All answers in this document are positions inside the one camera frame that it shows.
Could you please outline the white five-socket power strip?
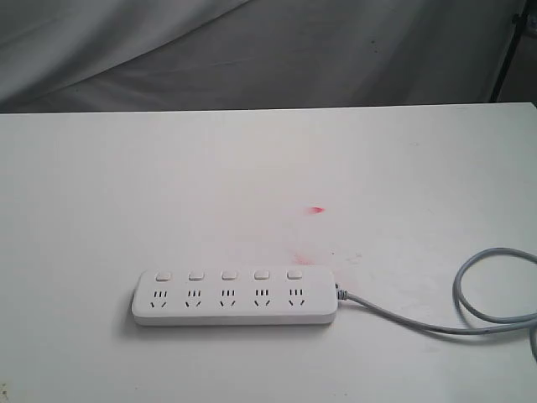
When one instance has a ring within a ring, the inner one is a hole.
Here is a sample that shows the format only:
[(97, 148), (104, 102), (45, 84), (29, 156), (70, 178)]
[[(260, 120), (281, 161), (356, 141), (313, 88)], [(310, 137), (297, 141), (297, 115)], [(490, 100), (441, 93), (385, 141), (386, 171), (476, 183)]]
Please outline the white five-socket power strip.
[(148, 327), (324, 325), (337, 308), (326, 267), (265, 265), (146, 271), (131, 312)]

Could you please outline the grey backdrop cloth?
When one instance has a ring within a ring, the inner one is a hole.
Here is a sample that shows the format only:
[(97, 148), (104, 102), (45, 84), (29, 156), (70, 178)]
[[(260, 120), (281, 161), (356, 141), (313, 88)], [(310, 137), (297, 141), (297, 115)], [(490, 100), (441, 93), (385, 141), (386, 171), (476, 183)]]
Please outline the grey backdrop cloth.
[(488, 102), (524, 1), (4, 1), (1, 109)]

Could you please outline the black tripod stand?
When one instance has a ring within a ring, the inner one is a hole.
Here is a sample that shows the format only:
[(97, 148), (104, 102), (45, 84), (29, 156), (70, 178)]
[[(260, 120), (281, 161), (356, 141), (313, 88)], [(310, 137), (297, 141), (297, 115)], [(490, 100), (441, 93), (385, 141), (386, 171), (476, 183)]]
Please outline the black tripod stand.
[(517, 13), (514, 13), (511, 18), (511, 25), (513, 32), (511, 38), (508, 42), (508, 47), (503, 56), (502, 63), (496, 75), (496, 79), (493, 84), (493, 89), (491, 90), (490, 96), (488, 98), (489, 103), (496, 103), (499, 99), (500, 93), (503, 88), (503, 84), (507, 78), (508, 71), (512, 65), (516, 50), (519, 46), (520, 40), (523, 37), (523, 34), (527, 28), (527, 22), (530, 14), (530, 9), (534, 1), (525, 0), (523, 2), (523, 7)]

